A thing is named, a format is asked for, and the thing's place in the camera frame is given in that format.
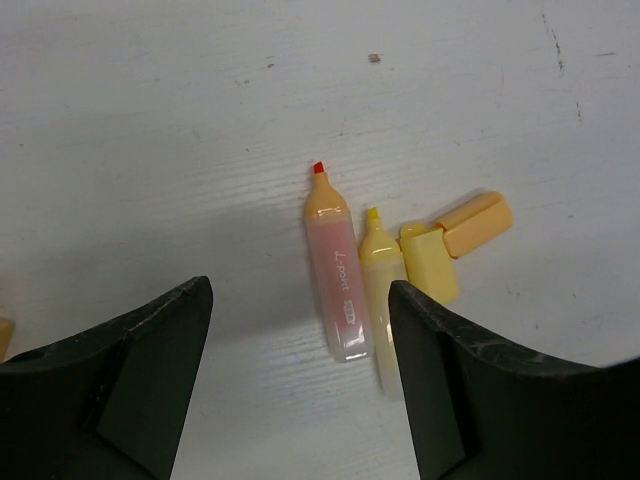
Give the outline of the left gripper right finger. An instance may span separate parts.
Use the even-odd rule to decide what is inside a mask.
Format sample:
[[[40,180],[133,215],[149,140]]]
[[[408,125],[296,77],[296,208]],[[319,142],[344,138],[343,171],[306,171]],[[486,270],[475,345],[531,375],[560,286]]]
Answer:
[[[639,363],[605,368],[508,340],[405,281],[389,311],[423,479],[635,479]]]

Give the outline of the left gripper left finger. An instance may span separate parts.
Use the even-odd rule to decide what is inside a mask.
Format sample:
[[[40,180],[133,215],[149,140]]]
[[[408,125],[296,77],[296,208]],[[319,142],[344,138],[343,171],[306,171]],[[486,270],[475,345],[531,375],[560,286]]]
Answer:
[[[194,277],[2,363],[2,478],[170,478],[212,309]]]

